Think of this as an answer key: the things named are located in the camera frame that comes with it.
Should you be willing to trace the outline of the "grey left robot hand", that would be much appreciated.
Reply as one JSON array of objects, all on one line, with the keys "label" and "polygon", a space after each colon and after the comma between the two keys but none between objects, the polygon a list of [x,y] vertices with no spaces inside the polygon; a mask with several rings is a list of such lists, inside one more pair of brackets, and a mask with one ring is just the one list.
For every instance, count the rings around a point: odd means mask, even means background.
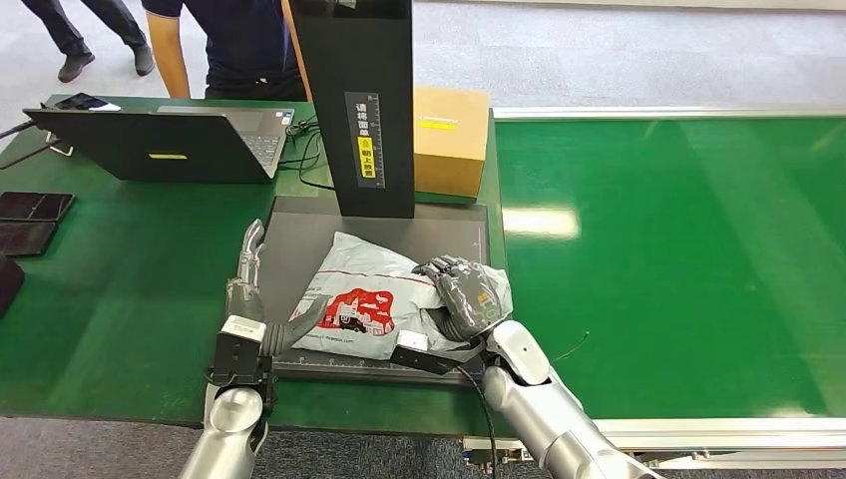
[{"label": "grey left robot hand", "polygon": [[289,351],[323,318],[330,296],[319,294],[309,308],[294,318],[266,319],[258,285],[260,255],[264,248],[262,221],[254,220],[245,230],[235,277],[226,284],[226,318],[238,316],[258,323],[262,332],[259,352],[276,357]]}]

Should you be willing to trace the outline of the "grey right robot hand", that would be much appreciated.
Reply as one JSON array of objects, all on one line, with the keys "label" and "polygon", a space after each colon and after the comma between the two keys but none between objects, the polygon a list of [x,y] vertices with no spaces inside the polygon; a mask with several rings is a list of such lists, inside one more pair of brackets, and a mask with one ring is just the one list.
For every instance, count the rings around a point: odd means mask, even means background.
[{"label": "grey right robot hand", "polygon": [[469,341],[512,315],[511,286],[502,269],[444,254],[412,272],[428,277],[438,292],[442,305],[430,314],[451,341]]}]

